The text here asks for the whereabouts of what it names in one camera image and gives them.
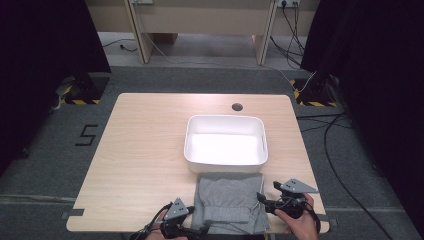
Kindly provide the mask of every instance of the table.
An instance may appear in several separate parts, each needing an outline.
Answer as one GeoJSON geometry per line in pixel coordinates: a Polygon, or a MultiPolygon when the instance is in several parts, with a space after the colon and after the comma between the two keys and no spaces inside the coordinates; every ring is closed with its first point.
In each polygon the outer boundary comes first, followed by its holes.
{"type": "MultiPolygon", "coordinates": [[[[114,106],[87,176],[74,205],[82,216],[70,216],[67,228],[75,232],[135,232],[156,212],[180,197],[192,206],[197,174],[184,158],[184,140],[190,117],[197,114],[243,115],[265,125],[269,157],[261,172],[264,192],[278,199],[272,181],[296,178],[317,188],[289,97],[252,94],[124,93],[114,106]],[[241,111],[232,105],[239,103],[241,111]]],[[[315,211],[325,214],[319,194],[315,211]]],[[[268,214],[271,229],[285,224],[268,214]]],[[[184,222],[190,226],[191,218],[184,222]]],[[[321,232],[329,224],[322,223],[321,232]]]]}
{"type": "Polygon", "coordinates": [[[261,65],[276,8],[274,0],[154,0],[149,5],[125,3],[134,19],[134,33],[143,63],[149,62],[153,49],[150,33],[203,33],[251,35],[256,61],[261,65]]]}

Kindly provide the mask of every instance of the black curtain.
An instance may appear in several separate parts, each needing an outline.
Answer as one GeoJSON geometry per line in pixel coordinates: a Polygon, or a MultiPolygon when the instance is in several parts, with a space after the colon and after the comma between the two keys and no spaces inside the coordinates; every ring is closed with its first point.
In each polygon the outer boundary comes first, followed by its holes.
{"type": "Polygon", "coordinates": [[[0,3],[0,159],[27,147],[69,76],[110,72],[84,0],[0,3]]]}
{"type": "Polygon", "coordinates": [[[424,236],[424,2],[337,2],[320,2],[302,67],[339,77],[372,160],[424,236]]]}

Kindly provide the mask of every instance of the gray carpet floor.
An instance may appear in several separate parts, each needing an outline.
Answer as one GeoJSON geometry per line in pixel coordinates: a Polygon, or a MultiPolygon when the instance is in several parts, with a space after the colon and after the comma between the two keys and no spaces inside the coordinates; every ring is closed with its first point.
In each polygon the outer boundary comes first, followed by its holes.
{"type": "MultiPolygon", "coordinates": [[[[285,71],[287,78],[305,78],[285,71]]],[[[274,70],[112,67],[98,105],[62,105],[39,129],[29,157],[11,163],[0,179],[0,239],[122,239],[119,233],[72,233],[63,213],[72,209],[113,105],[124,92],[257,93],[290,96],[296,116],[338,114],[346,106],[296,104],[290,84],[274,70]],[[75,146],[87,124],[98,125],[91,146],[75,146]]],[[[299,119],[316,181],[331,219],[321,239],[387,239],[338,182],[325,154],[324,133],[334,117],[299,119]]],[[[366,146],[346,115],[327,134],[326,146],[339,178],[393,239],[420,239],[387,180],[373,168],[366,146]]],[[[275,235],[273,239],[294,239],[275,235]]]]}

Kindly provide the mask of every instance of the black strap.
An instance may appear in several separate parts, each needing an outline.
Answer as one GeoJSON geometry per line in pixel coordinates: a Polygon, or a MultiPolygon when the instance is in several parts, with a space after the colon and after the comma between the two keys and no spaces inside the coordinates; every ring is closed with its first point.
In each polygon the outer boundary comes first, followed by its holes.
{"type": "Polygon", "coordinates": [[[311,214],[312,218],[315,220],[315,225],[317,227],[317,232],[319,234],[319,232],[321,231],[321,221],[319,220],[317,214],[315,213],[315,211],[312,209],[308,209],[307,207],[305,207],[305,210],[311,214]]]}
{"type": "Polygon", "coordinates": [[[165,209],[169,209],[172,206],[172,202],[170,202],[169,204],[163,206],[158,213],[156,213],[156,215],[153,217],[152,221],[147,224],[146,226],[144,226],[143,229],[138,230],[137,232],[131,234],[130,236],[130,240],[145,240],[152,229],[153,224],[155,223],[156,219],[159,217],[160,213],[165,210],[165,209]]]}

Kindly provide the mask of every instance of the grommet hole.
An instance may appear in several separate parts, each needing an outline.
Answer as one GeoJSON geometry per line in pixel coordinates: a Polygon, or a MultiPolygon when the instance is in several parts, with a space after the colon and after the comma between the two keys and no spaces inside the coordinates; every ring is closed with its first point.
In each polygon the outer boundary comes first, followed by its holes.
{"type": "Polygon", "coordinates": [[[243,105],[241,105],[240,103],[234,103],[231,108],[236,112],[240,112],[241,110],[243,110],[243,105]]]}

